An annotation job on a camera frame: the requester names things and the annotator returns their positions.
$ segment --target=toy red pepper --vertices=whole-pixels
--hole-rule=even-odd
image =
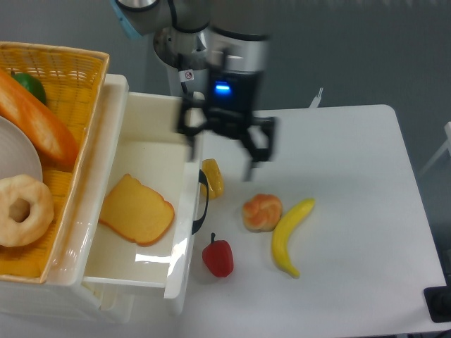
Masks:
[[[227,241],[215,241],[211,233],[211,243],[203,250],[202,259],[216,277],[227,277],[233,271],[232,249]]]

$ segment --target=black drawer handle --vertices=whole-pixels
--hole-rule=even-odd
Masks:
[[[204,210],[204,215],[202,215],[202,217],[198,220],[195,220],[192,223],[192,234],[195,234],[196,232],[199,231],[200,227],[202,226],[202,224],[204,224],[205,221],[205,217],[206,217],[206,210],[209,208],[209,183],[208,180],[206,179],[206,175],[202,170],[199,170],[199,183],[203,184],[206,187],[206,203],[205,203],[205,210]]]

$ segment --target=yellow banana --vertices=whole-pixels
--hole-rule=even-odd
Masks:
[[[304,220],[315,206],[314,199],[305,199],[293,206],[276,225],[271,242],[271,250],[276,265],[293,277],[299,277],[299,271],[291,264],[288,254],[288,240],[296,226]]]

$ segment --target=wicker basket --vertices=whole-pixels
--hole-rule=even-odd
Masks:
[[[18,248],[0,246],[0,280],[45,282],[73,212],[75,188],[108,66],[109,55],[101,52],[0,42],[0,68],[39,78],[47,94],[47,106],[66,124],[80,146],[71,169],[60,168],[39,155],[44,183],[54,197],[55,217],[36,242]]]

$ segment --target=white plate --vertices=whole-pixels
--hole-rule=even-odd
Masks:
[[[42,166],[28,137],[0,116],[0,179],[27,174],[42,181]]]

